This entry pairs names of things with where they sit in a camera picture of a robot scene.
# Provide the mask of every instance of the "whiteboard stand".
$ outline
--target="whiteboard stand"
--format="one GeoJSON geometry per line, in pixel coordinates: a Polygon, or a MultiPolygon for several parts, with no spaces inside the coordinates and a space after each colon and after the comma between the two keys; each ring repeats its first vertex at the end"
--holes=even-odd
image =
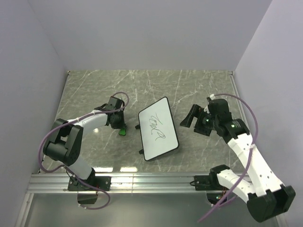
{"type": "Polygon", "coordinates": [[[172,118],[169,100],[163,97],[138,114],[142,150],[145,161],[150,161],[160,155],[179,147],[176,127],[172,118]]]}

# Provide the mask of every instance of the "gray marble surface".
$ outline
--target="gray marble surface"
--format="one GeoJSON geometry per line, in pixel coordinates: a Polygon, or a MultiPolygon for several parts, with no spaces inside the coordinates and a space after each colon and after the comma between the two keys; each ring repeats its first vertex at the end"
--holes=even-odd
{"type": "MultiPolygon", "coordinates": [[[[57,118],[72,119],[91,112],[108,102],[117,91],[130,97],[125,109],[127,135],[102,127],[82,140],[81,156],[97,172],[200,172],[226,164],[235,172],[243,167],[236,155],[215,132],[210,137],[180,127],[192,104],[206,106],[212,93],[234,94],[227,71],[204,70],[95,70],[71,71],[57,118]],[[140,132],[135,129],[140,110],[162,97],[168,97],[180,147],[153,161],[146,162],[138,151],[142,149],[140,132]]],[[[241,118],[237,100],[227,98],[234,118],[241,118]]],[[[58,164],[48,157],[44,166],[52,169],[58,164]]]]}

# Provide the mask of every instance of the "purple cable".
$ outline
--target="purple cable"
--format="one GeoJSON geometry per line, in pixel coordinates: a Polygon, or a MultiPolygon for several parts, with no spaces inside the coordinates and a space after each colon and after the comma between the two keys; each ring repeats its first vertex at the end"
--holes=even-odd
{"type": "MultiPolygon", "coordinates": [[[[256,116],[254,114],[254,112],[252,111],[252,109],[250,108],[250,106],[241,98],[237,97],[237,96],[234,96],[234,95],[231,95],[231,94],[227,94],[227,93],[220,93],[220,94],[216,94],[214,96],[231,96],[231,97],[234,97],[238,100],[240,100],[247,108],[248,110],[250,111],[253,119],[254,119],[254,122],[255,122],[255,126],[256,126],[256,132],[255,132],[255,135],[252,137],[252,143],[251,145],[255,144],[256,142],[256,139],[258,137],[258,122],[257,122],[257,119],[256,119],[256,116]]],[[[214,205],[206,214],[204,214],[198,221],[197,223],[203,221],[204,219],[206,219],[211,213],[214,212],[215,209],[219,208],[221,203],[232,193],[232,191],[237,187],[237,185],[241,182],[241,180],[245,177],[245,174],[247,173],[249,167],[250,167],[250,162],[251,162],[251,157],[252,157],[252,151],[253,151],[253,148],[250,148],[250,152],[249,152],[249,156],[248,156],[248,160],[247,160],[247,165],[245,167],[245,170],[244,172],[242,173],[242,175],[239,177],[239,179],[237,180],[237,182],[228,190],[228,192],[219,200],[218,203],[216,203],[216,205],[214,205]]]]}
{"type": "MultiPolygon", "coordinates": [[[[55,132],[56,130],[58,130],[58,129],[60,129],[60,128],[63,128],[63,127],[65,127],[65,126],[67,126],[67,125],[74,124],[74,123],[76,123],[76,122],[78,122],[78,121],[82,121],[83,119],[85,119],[85,118],[87,118],[87,117],[90,117],[90,116],[93,116],[93,115],[96,115],[96,114],[110,114],[110,113],[118,112],[118,111],[121,111],[121,110],[125,109],[125,108],[127,107],[128,103],[129,103],[129,96],[127,95],[127,93],[125,93],[125,92],[123,92],[123,91],[116,92],[116,93],[114,93],[112,96],[115,96],[115,95],[117,95],[117,94],[124,94],[124,95],[126,96],[126,98],[127,98],[126,104],[125,104],[124,106],[122,106],[121,108],[119,108],[119,109],[117,109],[117,110],[102,111],[102,112],[100,112],[100,113],[95,113],[95,114],[93,114],[93,113],[88,113],[88,114],[86,114],[86,115],[84,115],[84,116],[82,116],[82,117],[79,117],[77,120],[74,120],[74,121],[71,121],[71,122],[67,122],[67,123],[65,123],[65,124],[62,124],[62,125],[60,125],[60,126],[54,128],[54,129],[52,129],[49,133],[46,134],[46,136],[44,136],[44,138],[42,139],[42,141],[41,141],[41,143],[40,143],[40,145],[39,145],[39,152],[38,152],[38,163],[39,163],[40,168],[41,168],[44,172],[46,172],[46,173],[53,173],[54,171],[58,170],[59,168],[65,166],[65,165],[59,165],[59,166],[57,166],[55,169],[52,169],[52,170],[47,170],[47,169],[45,169],[45,168],[43,167],[43,165],[42,165],[42,159],[41,159],[41,152],[42,152],[43,145],[45,144],[47,138],[48,138],[53,132],[55,132]]],[[[65,167],[65,168],[66,168],[71,174],[75,175],[68,167],[65,167]]],[[[98,209],[102,209],[102,208],[106,207],[106,206],[109,204],[109,202],[110,202],[110,196],[109,196],[109,194],[108,194],[106,191],[104,191],[104,190],[102,190],[102,189],[100,189],[100,188],[97,188],[97,187],[94,187],[94,186],[91,186],[91,185],[85,183],[84,181],[82,181],[82,180],[81,180],[79,177],[77,177],[76,175],[75,175],[75,178],[76,178],[81,184],[83,184],[83,185],[85,185],[85,186],[87,186],[87,187],[89,187],[89,188],[91,188],[91,189],[94,189],[94,190],[96,190],[96,191],[103,192],[103,193],[108,197],[108,201],[106,202],[106,204],[103,205],[103,206],[101,206],[101,207],[89,208],[89,207],[85,207],[85,206],[81,205],[82,207],[84,207],[84,208],[86,208],[86,209],[88,209],[88,210],[98,210],[98,209]]]]}
{"type": "Polygon", "coordinates": [[[232,197],[230,200],[226,201],[225,203],[222,203],[219,205],[219,208],[225,206],[225,205],[228,205],[230,204],[232,201],[234,201],[235,199],[237,198],[237,196],[235,195],[234,197],[232,197]]]}

